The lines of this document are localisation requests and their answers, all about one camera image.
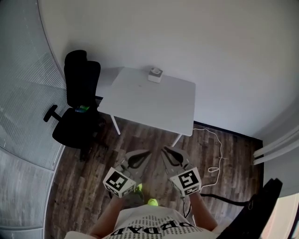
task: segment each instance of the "black cable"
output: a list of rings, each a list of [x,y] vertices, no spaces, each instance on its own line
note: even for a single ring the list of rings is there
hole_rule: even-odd
[[[236,201],[232,201],[232,200],[229,200],[229,199],[227,199],[227,198],[225,198],[225,197],[220,197],[220,196],[218,196],[218,195],[215,195],[215,194],[205,194],[205,193],[201,193],[200,194],[202,197],[214,197],[214,198],[216,198],[216,199],[219,199],[219,200],[221,200],[221,201],[223,201],[223,202],[226,202],[226,203],[228,203],[228,204],[232,204],[232,205],[235,205],[235,206],[240,206],[240,207],[244,207],[244,206],[246,206],[248,203],[249,203],[249,201],[246,201],[246,202],[236,202]],[[184,211],[184,217],[185,218],[187,218],[187,216],[189,215],[189,213],[190,213],[190,211],[191,211],[191,205],[190,205],[190,207],[189,207],[189,210],[188,210],[188,212],[187,212],[187,215],[185,215],[185,201],[183,200],[183,211]]]
[[[215,194],[205,194],[205,193],[201,193],[200,194],[202,197],[214,197],[214,198],[217,198],[223,202],[226,202],[226,203],[229,203],[229,204],[233,204],[233,205],[236,205],[236,206],[240,206],[240,207],[244,207],[246,206],[249,201],[246,201],[246,202],[236,202],[236,201],[232,201],[232,200],[229,200],[225,197],[220,197],[218,195],[215,195]]]

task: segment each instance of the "wooden floor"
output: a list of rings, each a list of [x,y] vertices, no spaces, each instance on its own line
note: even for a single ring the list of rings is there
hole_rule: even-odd
[[[65,148],[50,192],[46,216],[46,238],[62,239],[68,231],[87,232],[97,221],[110,201],[102,181],[110,169],[117,165],[126,152],[136,149],[152,151],[152,163],[144,175],[143,191],[146,199],[156,198],[159,204],[183,213],[183,201],[175,191],[164,171],[160,149],[171,145],[176,134],[116,118],[121,135],[109,118],[104,139],[109,146],[105,150],[94,143],[89,159],[79,162],[79,150]],[[246,201],[257,193],[260,186],[260,165],[253,166],[253,152],[262,147],[261,141],[235,136],[222,131],[215,132],[222,142],[223,159],[219,181],[206,187],[202,193],[214,193],[235,201]],[[191,157],[198,167],[203,185],[216,181],[218,172],[209,173],[209,167],[217,167],[220,144],[207,131],[194,131],[191,137],[184,136],[176,144]],[[234,219],[241,207],[223,203],[217,199],[204,198],[217,221],[225,217]],[[185,210],[189,208],[185,198]]]

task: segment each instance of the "green object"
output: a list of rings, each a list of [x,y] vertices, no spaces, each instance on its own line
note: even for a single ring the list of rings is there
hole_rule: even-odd
[[[85,106],[85,105],[80,105],[80,107],[79,107],[80,109],[82,109],[82,110],[85,110],[85,111],[87,111],[88,109],[89,109],[89,106]]]
[[[158,201],[154,198],[151,198],[149,201],[148,201],[148,205],[150,206],[159,206],[158,205]]]
[[[136,192],[136,191],[141,191],[141,190],[142,190],[142,183],[139,184],[139,185],[137,186],[137,188],[135,188],[134,192]]]

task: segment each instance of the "fiducial marker cube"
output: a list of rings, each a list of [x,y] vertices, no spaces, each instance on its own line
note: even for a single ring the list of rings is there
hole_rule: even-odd
[[[192,168],[169,179],[183,197],[201,189],[201,179],[197,168]]]
[[[136,182],[114,168],[110,168],[104,178],[105,188],[119,198],[127,195],[136,188]]]

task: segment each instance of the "white t-shirt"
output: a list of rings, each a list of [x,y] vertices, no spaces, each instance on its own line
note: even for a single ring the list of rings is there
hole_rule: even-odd
[[[213,232],[191,225],[176,210],[143,205],[122,210],[115,230],[105,239],[215,239],[223,231],[216,227]],[[93,239],[79,232],[67,233],[65,239]]]

